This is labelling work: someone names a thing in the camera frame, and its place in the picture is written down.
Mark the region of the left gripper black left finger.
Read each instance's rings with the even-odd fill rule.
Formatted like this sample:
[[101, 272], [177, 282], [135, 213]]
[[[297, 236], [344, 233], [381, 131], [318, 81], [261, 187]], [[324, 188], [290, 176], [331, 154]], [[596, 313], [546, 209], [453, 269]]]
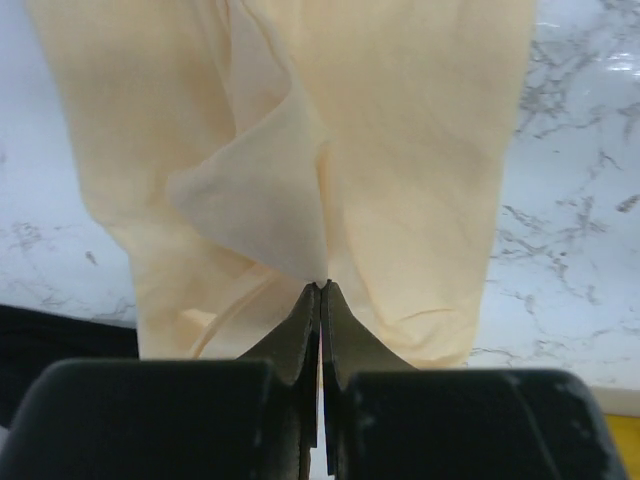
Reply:
[[305, 479], [320, 292], [235, 360], [67, 360], [21, 404], [5, 479]]

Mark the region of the cream yellow t-shirt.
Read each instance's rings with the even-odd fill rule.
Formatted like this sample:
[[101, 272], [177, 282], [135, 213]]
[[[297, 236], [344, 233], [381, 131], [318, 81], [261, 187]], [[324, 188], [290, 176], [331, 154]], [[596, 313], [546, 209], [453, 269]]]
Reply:
[[144, 358], [236, 358], [309, 283], [421, 367], [478, 324], [532, 1], [31, 1]]

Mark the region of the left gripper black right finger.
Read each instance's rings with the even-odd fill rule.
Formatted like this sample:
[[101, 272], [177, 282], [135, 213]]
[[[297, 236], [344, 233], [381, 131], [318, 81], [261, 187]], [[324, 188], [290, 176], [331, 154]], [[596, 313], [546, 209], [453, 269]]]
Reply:
[[605, 418], [549, 369], [419, 370], [320, 293], [328, 472], [337, 479], [624, 479]]

